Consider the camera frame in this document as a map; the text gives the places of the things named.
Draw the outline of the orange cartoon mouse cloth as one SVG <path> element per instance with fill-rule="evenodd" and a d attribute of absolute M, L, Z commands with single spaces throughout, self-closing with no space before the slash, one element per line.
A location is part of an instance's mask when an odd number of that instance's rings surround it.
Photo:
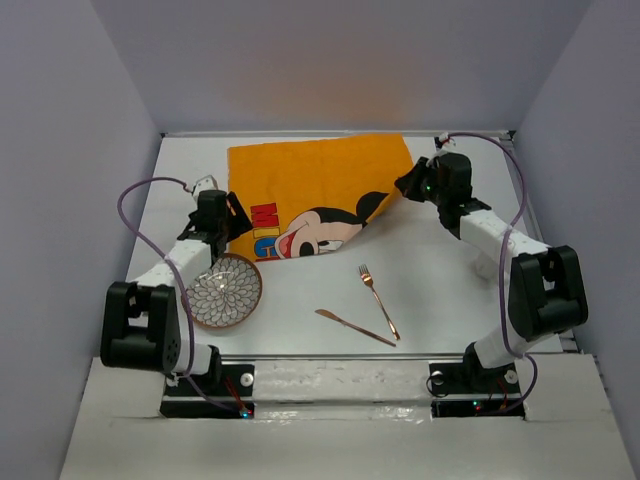
<path fill-rule="evenodd" d="M 399 134 L 231 147 L 229 188 L 252 229 L 230 250 L 257 262 L 334 252 L 389 208 L 412 166 Z"/>

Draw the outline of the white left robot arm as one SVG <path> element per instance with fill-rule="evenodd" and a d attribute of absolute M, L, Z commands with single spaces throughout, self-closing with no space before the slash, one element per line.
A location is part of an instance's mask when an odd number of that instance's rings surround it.
<path fill-rule="evenodd" d="M 233 192 L 209 189 L 168 253 L 146 273 L 107 290 L 100 342 L 104 366 L 186 377 L 195 392 L 209 395 L 221 383 L 217 347 L 195 340 L 195 316 L 187 287 L 225 253 L 227 243 L 252 224 Z"/>

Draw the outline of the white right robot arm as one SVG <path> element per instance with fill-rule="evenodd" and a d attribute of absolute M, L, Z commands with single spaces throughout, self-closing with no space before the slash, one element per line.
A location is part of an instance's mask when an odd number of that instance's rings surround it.
<path fill-rule="evenodd" d="M 422 157 L 395 182 L 402 196 L 430 202 L 441 225 L 480 252 L 479 272 L 496 271 L 500 324 L 465 350 L 458 376 L 470 391 L 491 386 L 501 368 L 533 346 L 588 319 L 577 252 L 551 247 L 518 231 L 472 193 L 468 157 Z"/>

